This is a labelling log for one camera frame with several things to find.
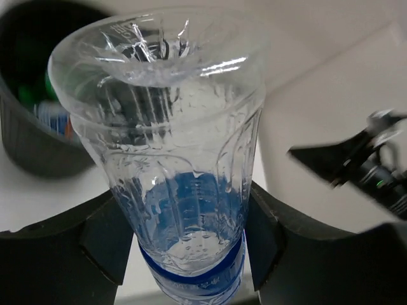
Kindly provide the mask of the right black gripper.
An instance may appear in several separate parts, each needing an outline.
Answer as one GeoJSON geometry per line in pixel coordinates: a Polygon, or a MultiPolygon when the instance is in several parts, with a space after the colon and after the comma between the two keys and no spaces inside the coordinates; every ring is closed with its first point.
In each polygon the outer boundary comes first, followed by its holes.
{"type": "Polygon", "coordinates": [[[333,187],[351,183],[399,219],[406,218],[406,172],[390,140],[405,113],[376,111],[357,135],[329,145],[293,146],[288,155],[333,187]]]}

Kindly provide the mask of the blue label water bottle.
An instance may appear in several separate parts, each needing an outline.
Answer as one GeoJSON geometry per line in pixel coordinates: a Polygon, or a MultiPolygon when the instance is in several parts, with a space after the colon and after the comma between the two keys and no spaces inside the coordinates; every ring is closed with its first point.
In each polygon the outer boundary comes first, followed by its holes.
{"type": "Polygon", "coordinates": [[[244,270],[268,41],[227,8],[105,18],[54,48],[48,75],[106,174],[158,286],[226,304],[244,270]]]}

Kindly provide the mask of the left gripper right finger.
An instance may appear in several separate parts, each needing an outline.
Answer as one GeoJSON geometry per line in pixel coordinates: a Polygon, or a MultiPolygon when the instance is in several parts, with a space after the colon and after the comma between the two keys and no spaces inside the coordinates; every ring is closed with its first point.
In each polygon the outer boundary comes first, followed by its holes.
{"type": "Polygon", "coordinates": [[[406,223],[351,233],[253,184],[245,237],[262,304],[405,304],[406,223]]]}

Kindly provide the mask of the clear bottle white label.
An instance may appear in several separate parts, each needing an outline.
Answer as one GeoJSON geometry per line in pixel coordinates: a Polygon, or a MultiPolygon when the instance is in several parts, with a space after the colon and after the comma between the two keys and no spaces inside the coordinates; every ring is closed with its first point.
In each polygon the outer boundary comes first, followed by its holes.
{"type": "Polygon", "coordinates": [[[69,113],[55,101],[44,100],[34,106],[34,115],[42,124],[68,140],[73,139],[69,113]]]}

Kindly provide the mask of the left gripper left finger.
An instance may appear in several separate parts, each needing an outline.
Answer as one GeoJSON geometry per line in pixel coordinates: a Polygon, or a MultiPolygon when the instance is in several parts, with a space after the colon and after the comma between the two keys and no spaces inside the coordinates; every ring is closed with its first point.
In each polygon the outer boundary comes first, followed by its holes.
{"type": "Polygon", "coordinates": [[[1,304],[114,304],[133,231],[107,191],[1,232],[1,304]]]}

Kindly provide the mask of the green soda bottle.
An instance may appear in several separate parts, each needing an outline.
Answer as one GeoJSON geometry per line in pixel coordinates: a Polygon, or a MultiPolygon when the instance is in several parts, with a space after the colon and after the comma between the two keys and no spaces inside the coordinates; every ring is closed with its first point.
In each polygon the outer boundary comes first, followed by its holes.
{"type": "Polygon", "coordinates": [[[18,99],[25,107],[33,107],[44,100],[58,100],[47,72],[44,72],[32,84],[20,85],[18,87],[18,99]]]}

